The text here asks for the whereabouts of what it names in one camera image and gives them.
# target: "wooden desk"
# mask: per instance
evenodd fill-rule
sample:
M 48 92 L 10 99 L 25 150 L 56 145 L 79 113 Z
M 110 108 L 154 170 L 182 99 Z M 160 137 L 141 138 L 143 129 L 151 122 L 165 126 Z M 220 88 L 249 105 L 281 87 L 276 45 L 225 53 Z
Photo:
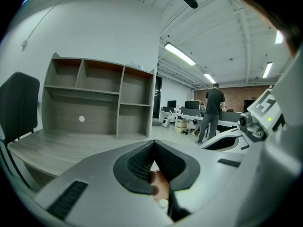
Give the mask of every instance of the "wooden desk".
M 115 135 L 40 130 L 9 145 L 9 150 L 39 172 L 59 176 L 86 157 L 139 141 L 144 140 L 117 140 Z

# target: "white wall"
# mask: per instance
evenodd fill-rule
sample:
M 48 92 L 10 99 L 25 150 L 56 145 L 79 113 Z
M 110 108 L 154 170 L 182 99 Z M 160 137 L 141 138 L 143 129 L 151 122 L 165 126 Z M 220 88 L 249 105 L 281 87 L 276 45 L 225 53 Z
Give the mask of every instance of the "white wall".
M 16 71 L 40 81 L 38 101 L 54 52 L 157 68 L 160 11 L 126 0 L 63 0 L 37 26 L 22 51 L 21 44 L 59 0 L 39 8 L 22 8 L 0 45 L 0 85 Z M 38 128 L 42 128 L 38 112 Z
M 173 80 L 162 78 L 160 107 L 166 107 L 169 100 L 176 100 L 177 105 L 181 107 L 191 98 L 194 98 L 193 90 Z

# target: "shelf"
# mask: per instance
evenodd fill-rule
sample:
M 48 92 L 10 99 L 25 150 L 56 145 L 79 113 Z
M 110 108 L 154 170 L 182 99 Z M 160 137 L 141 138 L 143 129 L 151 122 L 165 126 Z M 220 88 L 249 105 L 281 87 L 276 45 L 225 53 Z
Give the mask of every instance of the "shelf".
M 130 105 L 150 105 L 153 75 L 133 68 L 125 68 L 123 76 L 121 102 Z
M 116 134 L 117 102 L 52 95 L 50 108 L 53 129 Z
M 150 107 L 147 104 L 131 104 L 131 103 L 120 103 L 121 105 L 132 105 L 132 106 L 143 106 L 143 107 Z
M 45 88 L 55 88 L 55 89 L 70 90 L 70 91 L 75 91 L 75 92 L 87 92 L 87 93 L 106 94 L 106 95 L 113 95 L 113 96 L 119 95 L 118 92 L 109 92 L 109 91 L 102 91 L 102 90 L 77 88 L 77 87 L 61 87 L 61 86 L 45 85 Z
M 123 66 L 102 61 L 83 60 L 76 87 L 119 92 Z
M 52 59 L 45 79 L 46 84 L 74 87 L 81 64 L 81 59 Z
M 147 136 L 150 113 L 150 107 L 120 104 L 118 137 Z

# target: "white ceiling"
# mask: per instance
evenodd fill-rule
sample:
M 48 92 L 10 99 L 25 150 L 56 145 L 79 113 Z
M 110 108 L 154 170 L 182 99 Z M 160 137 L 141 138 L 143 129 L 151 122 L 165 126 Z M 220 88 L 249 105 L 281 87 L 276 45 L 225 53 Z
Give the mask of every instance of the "white ceiling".
M 28 3 L 34 7 L 47 1 Z M 162 11 L 158 74 L 193 89 L 212 85 L 205 73 L 221 87 L 275 84 L 291 61 L 286 46 L 275 44 L 276 30 L 239 1 L 197 0 L 197 9 L 183 0 L 136 1 Z M 196 65 L 166 51 L 166 42 L 181 49 Z M 270 61 L 273 67 L 263 79 Z

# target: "wooden shelf unit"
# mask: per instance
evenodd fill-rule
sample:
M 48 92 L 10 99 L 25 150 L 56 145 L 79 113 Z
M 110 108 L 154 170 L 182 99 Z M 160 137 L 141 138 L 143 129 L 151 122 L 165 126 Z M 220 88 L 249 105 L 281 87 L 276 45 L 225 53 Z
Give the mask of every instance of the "wooden shelf unit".
M 154 73 L 54 54 L 43 89 L 43 128 L 149 137 L 154 84 Z

